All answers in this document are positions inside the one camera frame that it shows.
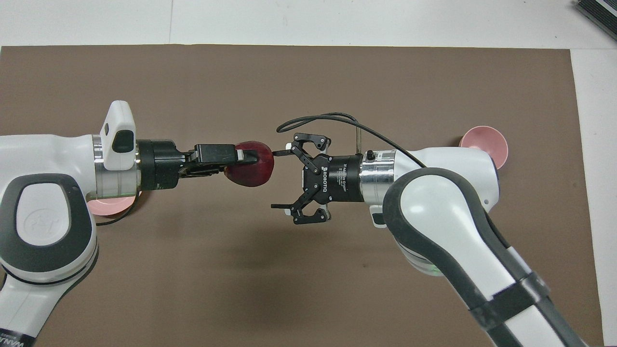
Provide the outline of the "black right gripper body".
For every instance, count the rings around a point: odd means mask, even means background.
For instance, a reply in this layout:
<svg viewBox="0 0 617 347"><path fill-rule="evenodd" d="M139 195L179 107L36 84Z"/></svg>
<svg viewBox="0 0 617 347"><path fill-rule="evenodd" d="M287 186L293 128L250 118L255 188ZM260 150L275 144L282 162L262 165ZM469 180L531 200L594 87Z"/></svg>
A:
<svg viewBox="0 0 617 347"><path fill-rule="evenodd" d="M362 155L326 156L313 158L315 169L303 171L303 188L317 189L310 200L320 204L329 202L363 202L361 190Z"/></svg>

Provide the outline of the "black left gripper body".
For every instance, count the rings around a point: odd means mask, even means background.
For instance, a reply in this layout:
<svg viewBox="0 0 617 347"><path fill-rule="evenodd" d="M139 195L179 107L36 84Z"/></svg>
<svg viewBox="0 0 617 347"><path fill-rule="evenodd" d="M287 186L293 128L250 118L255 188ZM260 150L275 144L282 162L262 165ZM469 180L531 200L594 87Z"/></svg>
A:
<svg viewBox="0 0 617 347"><path fill-rule="evenodd" d="M137 140L141 191L172 189L189 178L187 163L192 151L179 151L172 140Z"/></svg>

